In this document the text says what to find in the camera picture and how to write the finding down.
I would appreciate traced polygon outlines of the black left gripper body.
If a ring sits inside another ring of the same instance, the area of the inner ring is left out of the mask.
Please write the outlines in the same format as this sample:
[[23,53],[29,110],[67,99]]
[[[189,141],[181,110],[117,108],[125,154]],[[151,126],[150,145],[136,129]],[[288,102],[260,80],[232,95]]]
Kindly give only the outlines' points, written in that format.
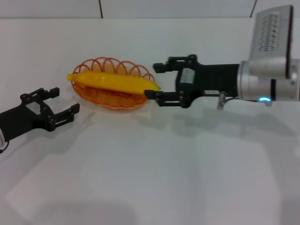
[[21,103],[0,114],[0,129],[6,142],[34,129],[40,128],[49,132],[56,129],[56,120],[51,108],[40,100],[33,104],[39,106],[39,113],[29,109],[26,103]]

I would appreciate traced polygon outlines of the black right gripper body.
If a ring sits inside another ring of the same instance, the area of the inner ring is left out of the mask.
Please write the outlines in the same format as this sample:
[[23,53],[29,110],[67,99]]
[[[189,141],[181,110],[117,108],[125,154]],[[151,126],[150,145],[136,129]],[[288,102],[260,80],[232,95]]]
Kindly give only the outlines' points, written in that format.
[[175,89],[178,105],[189,108],[200,97],[237,97],[238,64],[202,65],[197,61],[177,62]]

